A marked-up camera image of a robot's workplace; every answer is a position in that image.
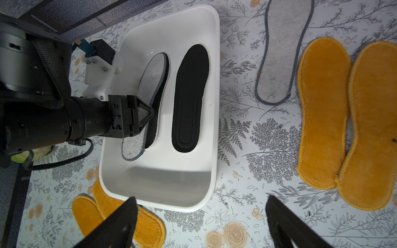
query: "table surface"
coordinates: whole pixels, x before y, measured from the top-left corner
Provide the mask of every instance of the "table surface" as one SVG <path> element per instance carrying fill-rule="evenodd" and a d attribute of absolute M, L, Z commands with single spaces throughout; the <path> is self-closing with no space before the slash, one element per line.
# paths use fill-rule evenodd
<path fill-rule="evenodd" d="M 365 42 L 397 41 L 397 15 L 394 16 L 397 0 L 314 1 L 314 13 L 303 38 L 301 54 L 307 44 L 318 37 L 337 39 L 353 60 Z M 148 208 L 165 224 L 167 234 L 163 247 L 209 248 L 206 240 L 210 231 L 221 232 L 229 223 L 237 222 L 240 225 L 236 228 L 243 227 L 248 234 L 238 237 L 240 244 L 271 248 L 264 212 L 269 194 L 281 199 L 334 247 L 397 247 L 397 190 L 384 209 L 369 212 L 349 206 L 336 189 L 316 190 L 306 185 L 296 173 L 302 117 L 296 85 L 292 87 L 291 98 L 281 105 L 267 106 L 255 99 L 254 83 L 265 49 L 267 2 L 170 0 L 87 40 L 102 38 L 118 50 L 130 29 L 197 4 L 212 5 L 221 20 L 220 141 L 225 146 L 221 151 L 223 159 L 218 160 L 215 191 L 206 206 L 193 213 Z M 69 81 L 73 96 L 81 96 L 87 87 L 82 57 L 83 52 L 76 49 L 71 58 Z M 287 134 L 277 140 L 286 143 L 287 148 L 278 152 L 282 154 L 277 157 L 279 165 L 255 166 L 248 158 L 271 152 L 263 144 L 271 138 L 262 135 L 266 133 Z M 347 142 L 351 139 L 350 123 Z M 94 150 L 87 158 L 32 173 L 18 248 L 72 247 L 83 238 L 71 203 L 79 194 L 92 196 L 92 186 L 98 178 L 102 137 L 94 137 L 93 141 Z M 60 144 L 39 163 L 64 160 L 85 150 L 86 147 Z M 212 244 L 212 247 L 229 245 L 241 247 L 227 242 Z"/>

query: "black fabric strap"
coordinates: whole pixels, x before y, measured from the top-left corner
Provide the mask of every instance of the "black fabric strap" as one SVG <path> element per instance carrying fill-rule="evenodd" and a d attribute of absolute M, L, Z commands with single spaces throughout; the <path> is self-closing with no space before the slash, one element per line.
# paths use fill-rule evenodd
<path fill-rule="evenodd" d="M 51 40 L 31 37 L 31 41 L 60 96 L 59 100 L 35 102 L 35 104 L 44 108 L 60 109 L 71 94 L 69 79 L 63 71 L 63 62 L 56 52 L 54 42 Z"/>

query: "white plastic bin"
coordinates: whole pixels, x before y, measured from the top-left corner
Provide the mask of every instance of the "white plastic bin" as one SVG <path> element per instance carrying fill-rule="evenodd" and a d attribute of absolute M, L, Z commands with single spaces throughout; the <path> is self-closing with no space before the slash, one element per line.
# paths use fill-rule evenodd
<path fill-rule="evenodd" d="M 203 45 L 210 71 L 202 98 L 200 136 L 193 151 L 180 153 L 172 145 L 175 81 L 189 48 Z M 120 54 L 123 71 L 115 76 L 111 94 L 135 95 L 139 80 L 152 57 L 165 52 L 170 70 L 160 106 L 155 142 L 135 161 L 121 155 L 122 139 L 105 137 L 99 177 L 102 188 L 114 198 L 135 196 L 138 204 L 190 212 L 210 199 L 216 181 L 218 152 L 219 16 L 208 5 L 147 22 L 132 29 L 123 39 Z"/>

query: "yellow insole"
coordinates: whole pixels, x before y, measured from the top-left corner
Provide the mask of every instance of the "yellow insole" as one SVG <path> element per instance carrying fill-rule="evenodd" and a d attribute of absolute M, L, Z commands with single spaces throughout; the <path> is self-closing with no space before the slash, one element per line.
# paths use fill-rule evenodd
<path fill-rule="evenodd" d="M 78 196 L 73 200 L 72 212 L 84 237 L 104 221 L 95 201 L 87 196 Z"/>
<path fill-rule="evenodd" d="M 297 170 L 315 188 L 335 188 L 345 158 L 350 68 L 345 48 L 328 37 L 311 42 L 299 64 L 303 122 Z"/>
<path fill-rule="evenodd" d="M 99 180 L 94 183 L 93 195 L 103 218 L 109 217 L 124 201 L 108 196 L 102 189 Z M 164 224 L 153 214 L 138 206 L 138 220 L 134 240 L 142 248 L 160 248 L 165 239 Z"/>
<path fill-rule="evenodd" d="M 397 45 L 374 42 L 357 57 L 349 79 L 354 138 L 337 179 L 342 198 L 377 210 L 391 196 L 397 169 Z"/>

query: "black cable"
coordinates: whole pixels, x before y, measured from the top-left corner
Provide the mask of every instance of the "black cable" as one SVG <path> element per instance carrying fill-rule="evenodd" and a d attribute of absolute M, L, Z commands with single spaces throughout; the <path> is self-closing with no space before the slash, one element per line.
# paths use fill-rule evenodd
<path fill-rule="evenodd" d="M 85 140 L 90 142 L 91 145 L 90 145 L 90 148 L 88 148 L 88 150 L 82 155 L 79 155 L 77 157 L 70 158 L 70 159 L 67 159 L 64 161 L 59 161 L 59 162 L 55 162 L 55 163 L 47 163 L 47 164 L 43 164 L 43 165 L 30 165 L 30 162 L 31 162 L 31 159 L 30 159 L 30 162 L 27 163 L 27 165 L 26 165 L 25 162 L 28 160 L 28 158 L 31 156 L 31 154 L 33 154 L 33 152 L 30 151 L 28 158 L 25 160 L 25 162 L 22 164 L 22 166 L 25 168 L 25 170 L 28 170 L 28 171 L 39 171 L 39 170 L 51 169 L 51 168 L 59 167 L 59 166 L 62 166 L 62 165 L 68 164 L 68 163 L 76 162 L 76 161 L 83 159 L 83 158 L 87 157 L 88 155 L 90 155 L 90 153 L 94 149 L 94 144 L 93 144 L 92 140 L 88 139 L 88 138 Z"/>

